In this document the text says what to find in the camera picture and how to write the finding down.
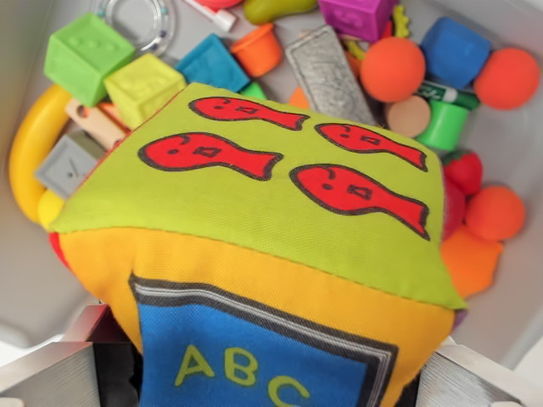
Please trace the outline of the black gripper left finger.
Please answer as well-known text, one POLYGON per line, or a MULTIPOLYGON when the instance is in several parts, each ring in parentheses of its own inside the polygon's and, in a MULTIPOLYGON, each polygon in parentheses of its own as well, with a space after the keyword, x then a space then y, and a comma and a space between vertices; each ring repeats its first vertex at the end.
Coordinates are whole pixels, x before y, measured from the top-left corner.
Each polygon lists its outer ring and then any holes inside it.
POLYGON ((58 341, 1 368, 1 405, 138 406, 142 373, 109 306, 88 305, 58 341))

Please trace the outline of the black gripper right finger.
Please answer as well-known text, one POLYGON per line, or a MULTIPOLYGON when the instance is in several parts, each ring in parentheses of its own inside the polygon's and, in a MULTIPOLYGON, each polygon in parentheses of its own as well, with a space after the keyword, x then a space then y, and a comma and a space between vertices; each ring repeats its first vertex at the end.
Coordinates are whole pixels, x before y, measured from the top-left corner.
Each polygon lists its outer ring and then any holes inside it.
POLYGON ((520 406, 507 368, 447 338, 421 371, 417 406, 520 406))

